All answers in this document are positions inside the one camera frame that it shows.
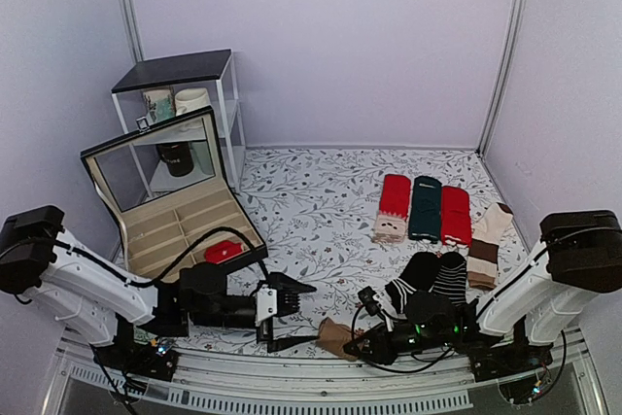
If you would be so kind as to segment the brown ribbed sock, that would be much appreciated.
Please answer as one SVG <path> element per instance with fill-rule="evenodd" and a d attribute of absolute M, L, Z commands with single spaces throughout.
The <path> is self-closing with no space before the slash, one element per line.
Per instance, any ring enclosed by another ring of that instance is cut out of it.
<path fill-rule="evenodd" d="M 341 360 L 355 362 L 356 357 L 347 354 L 343 346 L 352 340 L 351 328 L 338 324 L 331 318 L 324 318 L 319 326 L 316 345 Z"/>

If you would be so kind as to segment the black compartment storage box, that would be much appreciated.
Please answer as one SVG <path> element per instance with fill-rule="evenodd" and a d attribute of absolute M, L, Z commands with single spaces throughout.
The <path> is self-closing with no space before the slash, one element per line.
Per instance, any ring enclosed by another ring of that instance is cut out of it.
<path fill-rule="evenodd" d="M 223 240 L 240 242 L 244 254 L 227 273 L 267 257 L 267 247 L 225 178 L 213 109 L 135 130 L 81 153 L 94 187 L 115 219 L 124 266 L 144 278 L 178 280 L 182 270 L 205 263 L 204 251 Z M 197 182 L 148 195 L 138 170 L 162 162 L 156 142 L 191 121 L 202 126 L 211 172 Z"/>

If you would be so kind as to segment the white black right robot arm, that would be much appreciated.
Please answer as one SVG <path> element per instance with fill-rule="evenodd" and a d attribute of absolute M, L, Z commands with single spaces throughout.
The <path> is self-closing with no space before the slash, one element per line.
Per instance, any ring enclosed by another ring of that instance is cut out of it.
<path fill-rule="evenodd" d="M 382 321 L 347 338 L 347 355 L 390 366 L 443 347 L 468 356 L 478 378 L 535 369 L 552 362 L 553 342 L 592 299 L 620 290 L 621 225 L 608 210 L 546 216 L 523 263 L 470 303 L 400 279 L 391 285 L 394 294 L 360 291 L 363 310 Z"/>

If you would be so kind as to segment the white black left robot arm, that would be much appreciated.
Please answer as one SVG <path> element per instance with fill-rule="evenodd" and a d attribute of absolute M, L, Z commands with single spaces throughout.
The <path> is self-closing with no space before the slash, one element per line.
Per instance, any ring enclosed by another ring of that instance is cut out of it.
<path fill-rule="evenodd" d="M 218 226 L 203 234 L 237 237 L 238 253 L 220 259 L 220 246 L 190 267 L 185 249 L 155 278 L 147 279 L 99 257 L 62 224 L 64 213 L 48 205 L 12 215 L 1 227 L 1 290 L 27 304 L 44 304 L 55 319 L 78 331 L 89 344 L 105 347 L 124 370 L 145 359 L 142 345 L 122 328 L 158 337 L 186 337 L 191 325 L 253 329 L 257 341 L 274 353 L 313 341 L 311 335 L 277 338 L 273 321 L 299 310 L 300 296 L 314 287 L 282 272 L 263 270 L 248 295 L 229 294 L 230 273 L 250 264 L 264 267 L 264 255 L 241 231 Z"/>

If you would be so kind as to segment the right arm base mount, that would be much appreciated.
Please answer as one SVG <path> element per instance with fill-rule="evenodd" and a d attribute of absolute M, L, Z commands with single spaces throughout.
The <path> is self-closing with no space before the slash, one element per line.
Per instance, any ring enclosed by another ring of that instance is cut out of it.
<path fill-rule="evenodd" d="M 470 370 L 476 382 L 499 379 L 550 365 L 552 344 L 534 346 L 508 344 L 468 353 Z"/>

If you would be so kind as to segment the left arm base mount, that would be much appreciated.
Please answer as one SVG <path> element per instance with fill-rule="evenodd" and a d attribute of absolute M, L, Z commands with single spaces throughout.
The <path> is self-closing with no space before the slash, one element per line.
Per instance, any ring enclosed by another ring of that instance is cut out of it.
<path fill-rule="evenodd" d="M 110 345 L 95 347 L 93 359 L 104 367 L 119 370 L 125 376 L 142 376 L 171 382 L 179 353 L 170 339 L 137 342 L 131 332 L 119 334 Z"/>

